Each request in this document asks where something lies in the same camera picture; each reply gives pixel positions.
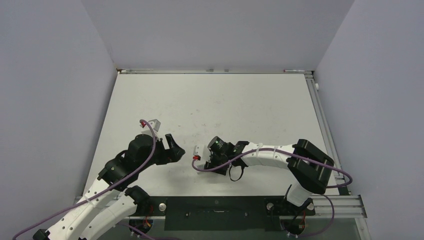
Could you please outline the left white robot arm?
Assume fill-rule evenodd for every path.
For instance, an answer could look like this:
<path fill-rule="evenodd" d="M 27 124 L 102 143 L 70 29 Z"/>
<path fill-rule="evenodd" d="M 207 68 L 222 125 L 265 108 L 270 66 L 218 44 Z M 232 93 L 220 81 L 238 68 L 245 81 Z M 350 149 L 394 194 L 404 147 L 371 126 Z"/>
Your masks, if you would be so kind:
<path fill-rule="evenodd" d="M 143 215 L 150 208 L 150 196 L 132 185 L 152 165 L 178 162 L 186 151 L 171 134 L 139 134 L 126 150 L 109 160 L 86 194 L 74 208 L 47 229 L 39 229 L 34 240 L 96 240 L 124 218 Z"/>

